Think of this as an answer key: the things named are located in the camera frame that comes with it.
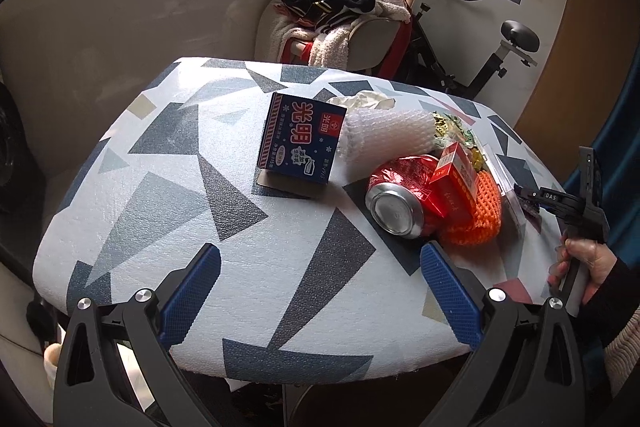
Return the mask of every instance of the human hand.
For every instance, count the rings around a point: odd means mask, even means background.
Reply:
[[[556,251],[558,262],[549,268],[550,275],[547,279],[552,287],[559,286],[569,270],[569,261],[572,257],[583,261],[589,267],[591,278],[584,290],[582,304],[590,301],[617,261],[615,254],[607,245],[601,245],[591,239],[567,239],[563,235],[562,244],[556,248]]]

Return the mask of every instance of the plastic wrap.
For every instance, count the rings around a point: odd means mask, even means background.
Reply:
[[[342,124],[338,155],[347,165],[357,165],[371,173],[387,161],[430,153],[434,134],[430,112],[354,109]]]
[[[511,182],[508,174],[504,171],[502,163],[495,156],[491,147],[489,145],[480,145],[477,140],[476,143],[478,143],[478,148],[482,153],[482,158],[484,158],[484,162],[489,169],[489,172],[491,172],[494,177],[494,181],[498,185],[503,208],[506,207],[511,219],[516,225],[518,235],[520,237],[524,237],[527,219],[524,217],[524,212],[520,207],[518,197],[513,190],[513,183]]]
[[[360,108],[368,109],[393,109],[396,99],[389,98],[386,94],[375,91],[360,91],[353,96],[334,96],[327,100],[328,103],[345,107],[347,111]]]

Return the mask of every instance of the curtain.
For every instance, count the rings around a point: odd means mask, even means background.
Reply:
[[[629,266],[640,266],[640,46],[618,101],[593,146],[602,171],[602,207],[609,248]],[[574,171],[564,190],[578,195]]]

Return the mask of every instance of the foam table cover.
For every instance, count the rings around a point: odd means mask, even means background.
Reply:
[[[459,116],[513,180],[559,184],[492,110],[440,92],[304,66],[182,58],[113,123],[54,216],[34,263],[41,295],[62,311],[89,296],[126,301],[155,288],[209,242],[222,269],[183,343],[191,371],[271,383],[386,377],[465,352],[419,268],[421,240],[378,227],[364,207],[366,172],[336,158],[319,200],[257,185],[273,91],[326,101],[360,90],[396,108]],[[548,290],[560,232],[503,227],[492,242],[447,248],[490,287],[519,279],[533,302]]]

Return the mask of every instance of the pile of clothes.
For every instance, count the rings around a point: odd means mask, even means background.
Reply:
[[[405,0],[274,0],[268,9],[276,16],[260,20],[256,60],[289,63],[297,40],[306,42],[303,62],[338,70],[347,69],[349,37],[359,25],[375,18],[411,20]]]

